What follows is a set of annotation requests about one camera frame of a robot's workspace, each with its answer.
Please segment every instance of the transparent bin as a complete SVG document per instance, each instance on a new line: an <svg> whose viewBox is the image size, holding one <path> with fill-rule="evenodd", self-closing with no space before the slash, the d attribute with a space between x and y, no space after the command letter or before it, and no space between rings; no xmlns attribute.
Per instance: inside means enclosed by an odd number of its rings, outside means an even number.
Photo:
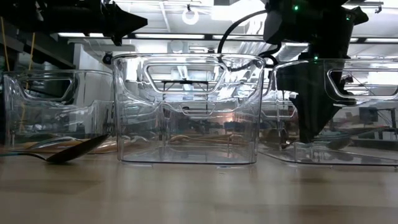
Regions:
<svg viewBox="0 0 398 224"><path fill-rule="evenodd" d="M90 70L4 72L6 152L53 154L113 132L113 75ZM117 151L110 138L94 153Z"/></svg>
<svg viewBox="0 0 398 224"><path fill-rule="evenodd" d="M250 55L116 57L119 159L255 162L264 65Z"/></svg>
<svg viewBox="0 0 398 224"><path fill-rule="evenodd" d="M398 62L301 60L265 83L259 152L304 164L398 165Z"/></svg>

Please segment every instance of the table surface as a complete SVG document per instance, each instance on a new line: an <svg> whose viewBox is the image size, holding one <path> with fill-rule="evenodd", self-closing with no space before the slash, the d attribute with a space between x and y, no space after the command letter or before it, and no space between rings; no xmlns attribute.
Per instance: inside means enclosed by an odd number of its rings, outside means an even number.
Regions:
<svg viewBox="0 0 398 224"><path fill-rule="evenodd" d="M67 165L0 158L0 223L398 223L398 172L382 167Z"/></svg>

